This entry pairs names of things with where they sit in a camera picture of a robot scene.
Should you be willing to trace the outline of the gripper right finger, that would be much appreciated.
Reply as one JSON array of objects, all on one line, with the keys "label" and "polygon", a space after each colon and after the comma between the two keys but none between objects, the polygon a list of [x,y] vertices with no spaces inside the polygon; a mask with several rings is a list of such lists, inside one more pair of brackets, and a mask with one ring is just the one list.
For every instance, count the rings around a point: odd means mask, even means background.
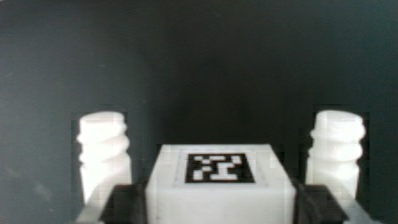
[{"label": "gripper right finger", "polygon": [[347,213],[325,185],[293,183],[297,189],[293,224],[343,224]]}]

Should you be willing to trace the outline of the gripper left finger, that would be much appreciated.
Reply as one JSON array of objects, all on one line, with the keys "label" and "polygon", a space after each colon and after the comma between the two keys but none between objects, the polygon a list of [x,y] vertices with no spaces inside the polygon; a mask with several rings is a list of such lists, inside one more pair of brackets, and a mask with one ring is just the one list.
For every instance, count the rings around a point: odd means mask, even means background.
[{"label": "gripper left finger", "polygon": [[146,184],[117,185],[100,215],[105,224],[148,224]]}]

